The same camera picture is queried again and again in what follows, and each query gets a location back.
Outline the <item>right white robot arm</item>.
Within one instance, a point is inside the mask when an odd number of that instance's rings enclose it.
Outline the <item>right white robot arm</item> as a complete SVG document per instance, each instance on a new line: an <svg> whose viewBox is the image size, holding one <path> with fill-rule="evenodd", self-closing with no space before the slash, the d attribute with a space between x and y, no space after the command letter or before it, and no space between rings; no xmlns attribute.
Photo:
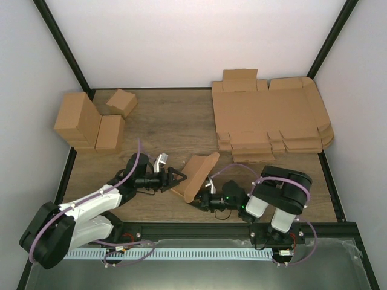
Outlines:
<svg viewBox="0 0 387 290"><path fill-rule="evenodd" d="M296 216L310 202L313 180L303 172L265 166L249 193L233 180L224 183L219 193L209 188L210 184L208 179L206 187L198 191L190 205L212 213L236 210L238 217L248 224L259 221L271 205L275 212L263 240L279 245L293 241L295 234L290 229Z"/></svg>

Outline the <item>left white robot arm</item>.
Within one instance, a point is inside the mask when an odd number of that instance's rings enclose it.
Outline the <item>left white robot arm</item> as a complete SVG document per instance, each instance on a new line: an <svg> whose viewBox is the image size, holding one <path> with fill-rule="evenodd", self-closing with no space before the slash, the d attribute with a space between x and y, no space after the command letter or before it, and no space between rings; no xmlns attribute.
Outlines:
<svg viewBox="0 0 387 290"><path fill-rule="evenodd" d="M166 161L165 153L153 163L147 155L135 153L124 169L95 192L60 205L43 204L19 240L30 262L50 269L82 245L119 243L124 230L111 210L129 202L141 189L165 192L187 179L173 167L164 168Z"/></svg>

